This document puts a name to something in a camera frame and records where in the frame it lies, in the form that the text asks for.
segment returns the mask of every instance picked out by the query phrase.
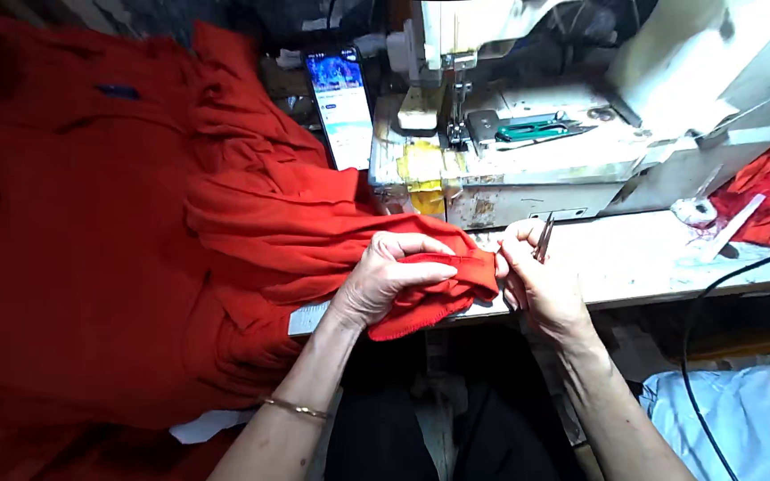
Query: black pants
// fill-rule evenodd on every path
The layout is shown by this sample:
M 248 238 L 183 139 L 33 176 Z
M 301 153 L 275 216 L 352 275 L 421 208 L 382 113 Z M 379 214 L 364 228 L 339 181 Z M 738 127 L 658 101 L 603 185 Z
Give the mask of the black pants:
M 455 420 L 454 481 L 585 479 L 525 339 L 504 326 L 451 330 L 468 411 Z M 408 386 L 423 338 L 359 344 L 341 385 L 326 481 L 436 481 Z

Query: hand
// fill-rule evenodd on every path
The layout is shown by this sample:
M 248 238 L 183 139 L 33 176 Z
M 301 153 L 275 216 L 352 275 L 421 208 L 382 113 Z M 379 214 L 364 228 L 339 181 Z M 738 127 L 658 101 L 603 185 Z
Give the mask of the hand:
M 456 255 L 429 235 L 377 232 L 328 310 L 335 312 L 341 322 L 363 330 L 388 314 L 400 290 L 436 284 L 456 275 L 456 268 L 451 265 L 397 262 L 414 253 Z
M 581 297 L 578 276 L 550 256 L 545 264 L 533 257 L 543 225 L 538 219 L 527 219 L 504 231 L 496 274 L 507 279 L 505 299 L 528 312 L 531 327 L 557 343 L 592 339 L 596 333 Z

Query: white fabric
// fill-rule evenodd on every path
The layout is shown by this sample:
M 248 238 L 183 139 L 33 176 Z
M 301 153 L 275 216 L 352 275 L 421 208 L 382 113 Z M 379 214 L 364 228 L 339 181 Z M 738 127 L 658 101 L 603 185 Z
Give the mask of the white fabric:
M 700 412 L 737 477 L 770 481 L 770 366 L 692 372 L 690 378 Z M 694 476 L 729 479 L 691 407 L 682 374 L 656 374 L 644 388 L 641 406 Z
M 168 431 L 181 444 L 205 443 L 223 429 L 247 423 L 257 411 L 257 409 L 207 411 L 198 416 L 197 420 L 171 426 Z

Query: yellow tape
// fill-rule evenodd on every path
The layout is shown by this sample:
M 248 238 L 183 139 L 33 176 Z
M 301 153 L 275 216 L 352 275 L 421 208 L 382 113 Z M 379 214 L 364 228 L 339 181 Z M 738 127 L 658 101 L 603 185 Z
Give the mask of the yellow tape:
M 407 144 L 397 159 L 397 174 L 406 184 L 412 206 L 421 214 L 444 213 L 442 150 L 421 140 Z

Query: small scissors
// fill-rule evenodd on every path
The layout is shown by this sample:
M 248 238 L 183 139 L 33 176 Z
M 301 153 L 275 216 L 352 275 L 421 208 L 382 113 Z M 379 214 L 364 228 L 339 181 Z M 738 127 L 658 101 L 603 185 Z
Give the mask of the small scissors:
M 542 227 L 540 240 L 537 242 L 537 246 L 534 247 L 534 259 L 540 261 L 540 264 L 545 263 L 546 251 L 549 249 L 549 238 L 551 238 L 551 229 L 554 227 L 554 219 L 551 218 L 551 215 L 549 213 L 549 218 L 546 219 L 546 224 Z

